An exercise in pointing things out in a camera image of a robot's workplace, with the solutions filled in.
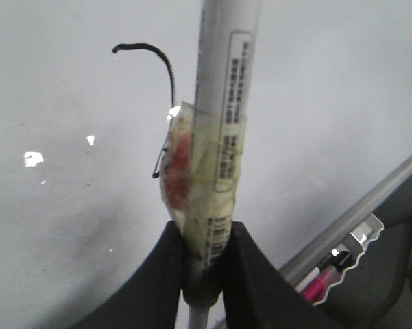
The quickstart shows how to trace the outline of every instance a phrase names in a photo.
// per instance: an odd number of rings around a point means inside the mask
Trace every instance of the gray metal bar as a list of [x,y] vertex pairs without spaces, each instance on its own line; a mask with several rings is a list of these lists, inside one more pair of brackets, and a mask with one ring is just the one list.
[[285,264],[279,270],[285,280],[293,286],[296,285],[411,174],[412,156]]

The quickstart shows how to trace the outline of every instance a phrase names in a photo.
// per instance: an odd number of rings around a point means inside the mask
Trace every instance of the white cord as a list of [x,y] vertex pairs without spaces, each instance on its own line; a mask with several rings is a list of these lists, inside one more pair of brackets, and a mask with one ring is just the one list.
[[209,306],[189,306],[188,329],[207,329]]

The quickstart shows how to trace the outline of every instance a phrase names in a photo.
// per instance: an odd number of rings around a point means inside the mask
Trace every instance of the white tube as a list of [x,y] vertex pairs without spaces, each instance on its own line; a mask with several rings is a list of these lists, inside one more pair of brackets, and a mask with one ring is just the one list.
[[189,307],[188,329],[207,329],[209,307]]
[[205,268],[230,236],[259,7],[260,0],[203,2],[184,233]]

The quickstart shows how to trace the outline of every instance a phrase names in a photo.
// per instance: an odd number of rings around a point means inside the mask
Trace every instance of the barcode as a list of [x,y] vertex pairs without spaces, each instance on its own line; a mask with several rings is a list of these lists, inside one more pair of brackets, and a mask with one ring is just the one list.
[[234,155],[237,151],[237,135],[225,135],[219,153],[219,178],[232,179],[234,174]]
[[238,147],[241,149],[238,138],[241,135],[241,120],[244,116],[250,42],[249,33],[234,32],[231,34],[215,167],[215,190],[217,192],[230,191],[236,182]]
[[206,249],[210,250],[210,259],[218,257],[224,248],[230,235],[229,216],[209,218],[208,219],[208,240],[206,241]]

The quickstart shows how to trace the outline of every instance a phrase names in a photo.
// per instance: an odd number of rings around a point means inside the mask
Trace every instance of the white speck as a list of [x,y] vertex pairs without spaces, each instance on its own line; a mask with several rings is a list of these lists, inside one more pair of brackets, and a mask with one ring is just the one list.
[[172,118],[175,118],[179,111],[180,111],[181,106],[174,106],[169,110],[169,114],[166,116],[166,120],[171,120]]
[[89,135],[86,138],[87,138],[88,144],[90,144],[90,146],[93,146],[95,144],[95,135]]
[[367,236],[365,234],[362,234],[361,239],[359,240],[360,244],[363,244],[367,240]]
[[43,162],[43,155],[40,152],[26,152],[25,153],[25,166],[36,167],[38,163]]
[[330,253],[331,253],[334,257],[340,255],[340,252],[339,252],[338,250],[336,250],[335,248],[332,249],[332,250],[330,251]]

